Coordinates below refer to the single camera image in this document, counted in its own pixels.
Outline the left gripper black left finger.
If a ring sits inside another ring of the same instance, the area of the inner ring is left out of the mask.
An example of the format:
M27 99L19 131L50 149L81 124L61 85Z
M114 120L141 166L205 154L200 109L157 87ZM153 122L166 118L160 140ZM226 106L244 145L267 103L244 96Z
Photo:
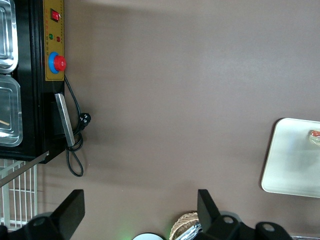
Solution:
M73 190L53 211L32 218L21 229L10 232L11 240L70 240L85 216L82 189Z

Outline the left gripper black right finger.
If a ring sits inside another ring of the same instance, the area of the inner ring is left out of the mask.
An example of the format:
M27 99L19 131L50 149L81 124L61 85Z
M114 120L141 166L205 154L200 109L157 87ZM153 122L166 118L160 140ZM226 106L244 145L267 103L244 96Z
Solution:
M197 192L197 215L202 232L198 240L245 240L246 228L240 217L230 211L220 211L206 189Z

